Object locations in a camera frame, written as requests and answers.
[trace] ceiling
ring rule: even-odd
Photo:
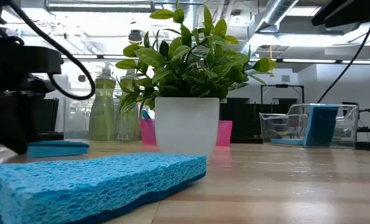
[[[124,0],[22,0],[26,13],[47,34],[54,37],[73,54],[121,55],[128,45],[130,30],[139,29],[142,35],[149,32],[151,41],[159,29],[179,30],[172,20],[152,20],[150,12],[156,9],[174,10],[174,1],[124,1]],[[333,58],[350,59],[367,31],[367,24],[327,29],[313,27],[311,16],[326,0],[299,0],[279,25],[278,32],[250,31],[253,20],[264,14],[267,0],[192,0],[180,1],[184,8],[187,27],[202,27],[202,4],[206,3],[215,21],[227,19],[228,35],[236,36],[239,45],[234,50],[244,50],[249,44],[256,57],[280,58]],[[22,37],[27,45],[51,47],[38,37],[13,13],[5,11],[2,17],[8,21],[5,27],[10,35]],[[160,40],[170,41],[178,35],[161,30]],[[370,58],[370,38],[359,58]],[[280,67],[302,68],[291,63]]]

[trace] clear plastic container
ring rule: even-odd
[[[260,113],[263,142],[355,148],[357,105],[293,105],[287,114]]]

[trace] blue sponge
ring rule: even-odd
[[[275,144],[286,144],[291,146],[302,146],[302,139],[271,139],[271,143]]]
[[[40,141],[30,142],[27,156],[31,158],[76,156],[86,154],[90,145],[70,141]]]
[[[205,174],[205,156],[162,153],[0,164],[0,223],[100,223]]]
[[[319,105],[311,107],[304,147],[330,147],[338,111],[338,106]]]

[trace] pink cup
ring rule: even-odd
[[[231,133],[232,133],[232,121],[219,121],[216,146],[229,147]],[[142,135],[142,144],[146,146],[157,145],[153,119],[141,120],[141,135]]]

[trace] wooden table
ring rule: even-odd
[[[88,157],[142,150],[92,143]],[[370,151],[259,144],[218,148],[204,179],[107,223],[370,224]]]

